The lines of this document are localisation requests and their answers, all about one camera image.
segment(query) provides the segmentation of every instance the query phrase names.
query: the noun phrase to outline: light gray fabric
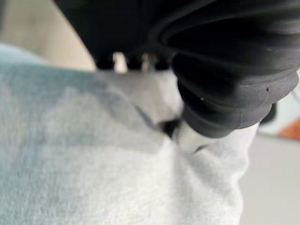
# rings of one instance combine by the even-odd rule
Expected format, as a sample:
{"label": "light gray fabric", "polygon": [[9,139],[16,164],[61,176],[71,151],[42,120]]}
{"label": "light gray fabric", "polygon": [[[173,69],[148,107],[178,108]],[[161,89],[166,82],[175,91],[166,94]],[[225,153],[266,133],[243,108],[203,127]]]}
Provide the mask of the light gray fabric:
{"label": "light gray fabric", "polygon": [[256,126],[184,153],[111,79],[0,60],[0,225],[238,225]]}

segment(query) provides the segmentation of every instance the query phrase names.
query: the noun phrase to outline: white wall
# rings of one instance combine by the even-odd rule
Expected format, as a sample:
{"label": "white wall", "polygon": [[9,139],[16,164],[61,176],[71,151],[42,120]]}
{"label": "white wall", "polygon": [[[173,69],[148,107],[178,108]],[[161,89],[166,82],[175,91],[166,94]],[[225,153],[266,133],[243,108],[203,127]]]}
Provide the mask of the white wall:
{"label": "white wall", "polygon": [[257,136],[240,185],[241,225],[300,225],[300,142]]}

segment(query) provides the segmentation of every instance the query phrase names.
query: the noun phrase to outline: gray fleece fabric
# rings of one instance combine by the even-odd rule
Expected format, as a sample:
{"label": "gray fleece fabric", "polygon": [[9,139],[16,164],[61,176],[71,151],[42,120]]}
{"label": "gray fleece fabric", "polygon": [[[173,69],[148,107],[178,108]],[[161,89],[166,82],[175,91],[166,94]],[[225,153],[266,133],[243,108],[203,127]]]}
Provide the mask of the gray fleece fabric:
{"label": "gray fleece fabric", "polygon": [[256,126],[183,152],[156,129],[180,113],[175,85],[0,45],[0,225],[238,225]]}

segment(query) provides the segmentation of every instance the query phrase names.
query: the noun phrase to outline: orange object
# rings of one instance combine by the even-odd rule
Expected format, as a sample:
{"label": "orange object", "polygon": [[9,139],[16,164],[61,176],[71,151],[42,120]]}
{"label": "orange object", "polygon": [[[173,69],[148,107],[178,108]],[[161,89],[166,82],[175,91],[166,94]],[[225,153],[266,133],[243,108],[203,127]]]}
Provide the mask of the orange object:
{"label": "orange object", "polygon": [[278,136],[284,138],[290,138],[300,140],[300,119],[295,121],[293,124],[282,130]]}

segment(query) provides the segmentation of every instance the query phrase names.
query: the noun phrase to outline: white cylindrical part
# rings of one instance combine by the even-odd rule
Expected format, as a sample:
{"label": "white cylindrical part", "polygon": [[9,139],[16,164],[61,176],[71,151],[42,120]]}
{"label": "white cylindrical part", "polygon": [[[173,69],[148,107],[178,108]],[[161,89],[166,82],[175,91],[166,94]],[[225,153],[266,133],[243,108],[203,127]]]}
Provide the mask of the white cylindrical part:
{"label": "white cylindrical part", "polygon": [[193,153],[215,143],[220,138],[205,137],[194,131],[184,120],[174,132],[173,139],[185,152]]}

